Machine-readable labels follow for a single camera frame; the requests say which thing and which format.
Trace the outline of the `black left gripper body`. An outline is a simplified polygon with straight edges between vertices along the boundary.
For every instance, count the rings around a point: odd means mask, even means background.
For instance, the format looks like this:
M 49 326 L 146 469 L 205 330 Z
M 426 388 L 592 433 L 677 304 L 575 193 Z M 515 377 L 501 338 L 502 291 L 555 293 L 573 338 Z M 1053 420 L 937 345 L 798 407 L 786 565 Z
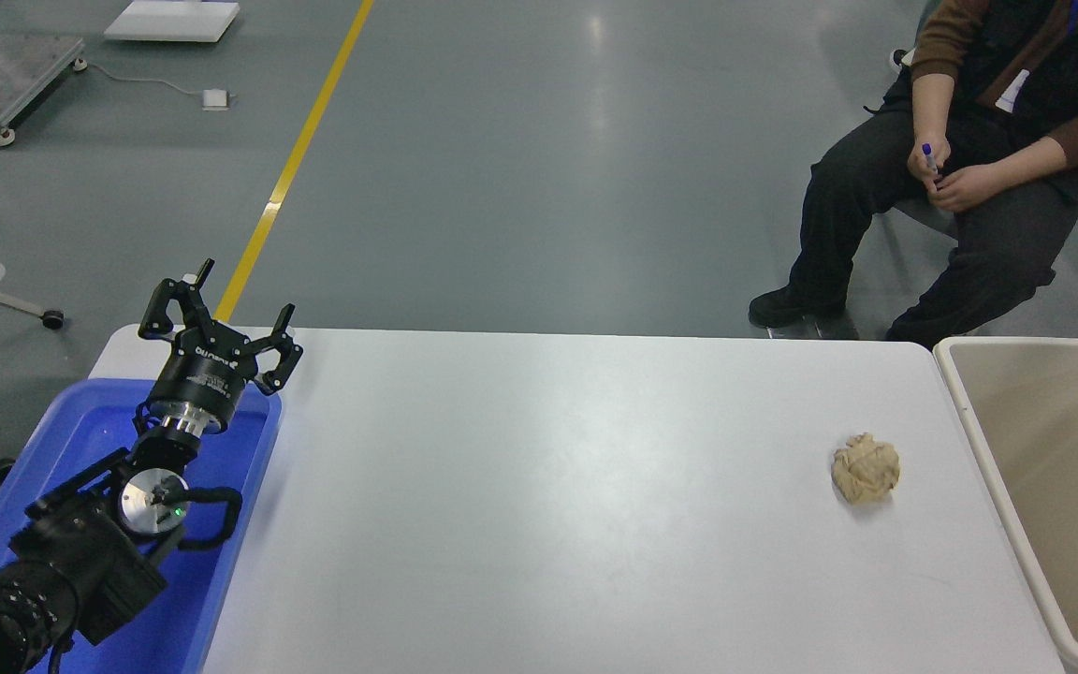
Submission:
M 210 425 L 227 425 L 245 380 L 253 372 L 255 359 L 240 353 L 249 338 L 229 326 L 221 326 L 212 336 L 185 326 L 168 341 L 170 354 L 147 396 L 147 409 L 156 417 L 168 417 L 176 410 L 195 408 Z

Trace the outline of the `person's right hand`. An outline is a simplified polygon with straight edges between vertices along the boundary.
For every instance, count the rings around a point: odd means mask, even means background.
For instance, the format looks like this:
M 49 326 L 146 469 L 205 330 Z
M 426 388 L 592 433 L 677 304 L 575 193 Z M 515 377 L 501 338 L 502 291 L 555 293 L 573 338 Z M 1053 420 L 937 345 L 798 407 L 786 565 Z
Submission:
M 914 148 L 908 159 L 910 174 L 925 188 L 925 194 L 935 197 L 944 180 L 944 161 L 950 156 L 951 148 L 942 134 L 924 134 L 917 136 Z

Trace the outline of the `person's left hand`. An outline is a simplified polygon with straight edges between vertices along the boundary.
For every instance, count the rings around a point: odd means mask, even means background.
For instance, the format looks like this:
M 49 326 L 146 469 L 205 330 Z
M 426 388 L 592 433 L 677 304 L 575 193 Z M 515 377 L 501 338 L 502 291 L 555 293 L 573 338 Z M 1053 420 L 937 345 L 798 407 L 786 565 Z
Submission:
M 941 175 L 928 188 L 927 197 L 934 208 L 963 214 L 983 205 L 1006 188 L 996 167 L 975 165 Z

